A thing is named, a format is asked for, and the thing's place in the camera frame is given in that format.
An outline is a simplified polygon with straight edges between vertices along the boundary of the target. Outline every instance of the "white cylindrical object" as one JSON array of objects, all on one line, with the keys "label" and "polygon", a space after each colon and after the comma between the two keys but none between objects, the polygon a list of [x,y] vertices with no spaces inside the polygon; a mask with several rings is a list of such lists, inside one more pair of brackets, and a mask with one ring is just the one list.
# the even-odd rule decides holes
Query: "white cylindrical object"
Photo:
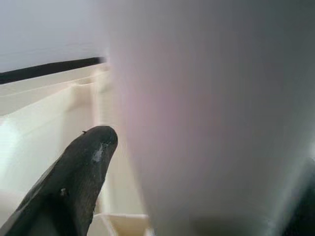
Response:
[{"label": "white cylindrical object", "polygon": [[116,0],[105,11],[156,233],[281,230],[313,156],[314,4]]}]

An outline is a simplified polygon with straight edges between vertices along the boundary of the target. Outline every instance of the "plastic compartment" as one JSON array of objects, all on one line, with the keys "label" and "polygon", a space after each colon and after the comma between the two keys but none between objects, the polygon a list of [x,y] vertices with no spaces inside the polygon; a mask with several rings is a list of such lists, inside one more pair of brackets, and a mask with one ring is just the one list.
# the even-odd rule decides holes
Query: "plastic compartment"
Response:
[{"label": "plastic compartment", "polygon": [[149,219],[141,214],[98,214],[88,236],[154,236]]},{"label": "plastic compartment", "polygon": [[[0,86],[0,225],[67,145],[98,124],[113,126],[120,141],[96,212],[145,213],[113,91],[104,64]],[[90,227],[91,236],[107,235],[98,217]],[[102,233],[94,234],[97,229]],[[108,231],[108,235],[118,234]]]}]

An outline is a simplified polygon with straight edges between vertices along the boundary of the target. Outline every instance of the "white surface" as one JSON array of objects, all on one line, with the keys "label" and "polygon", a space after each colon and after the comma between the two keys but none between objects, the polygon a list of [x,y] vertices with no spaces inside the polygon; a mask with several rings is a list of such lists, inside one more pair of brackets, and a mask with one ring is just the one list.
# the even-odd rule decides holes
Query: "white surface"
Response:
[{"label": "white surface", "polygon": [[314,156],[315,5],[104,2],[131,160],[156,233],[280,230]]},{"label": "white surface", "polygon": [[96,81],[97,123],[112,126],[119,137],[118,146],[112,158],[108,176],[101,194],[104,196],[103,211],[110,213],[144,214],[139,186],[130,164],[126,136],[122,129],[122,115],[117,109],[117,95],[111,81],[111,74]]},{"label": "white surface", "polygon": [[2,0],[0,72],[103,56],[103,21],[89,0]]},{"label": "white surface", "polygon": [[12,113],[48,95],[77,84],[95,82],[104,64],[21,80],[0,86],[0,116]]},{"label": "white surface", "polygon": [[93,126],[89,97],[91,85],[76,85],[5,117],[0,188],[26,193],[66,146]]},{"label": "white surface", "polygon": [[116,236],[115,231],[106,222],[102,214],[97,214],[94,216],[93,221],[90,225],[88,236]]},{"label": "white surface", "polygon": [[17,205],[22,201],[24,195],[17,191],[5,191],[0,189],[0,227],[14,212]]}]

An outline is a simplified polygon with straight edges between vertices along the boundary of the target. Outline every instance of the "black strip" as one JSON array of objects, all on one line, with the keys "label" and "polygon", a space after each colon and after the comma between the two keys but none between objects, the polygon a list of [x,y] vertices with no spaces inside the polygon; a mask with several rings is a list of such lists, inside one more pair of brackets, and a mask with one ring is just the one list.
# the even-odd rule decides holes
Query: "black strip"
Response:
[{"label": "black strip", "polygon": [[49,75],[67,70],[73,70],[89,65],[99,64],[102,62],[104,62],[103,58],[87,58],[80,60],[55,62],[19,70],[12,70],[0,73],[0,84],[11,83],[19,80],[30,79],[38,76]]}]

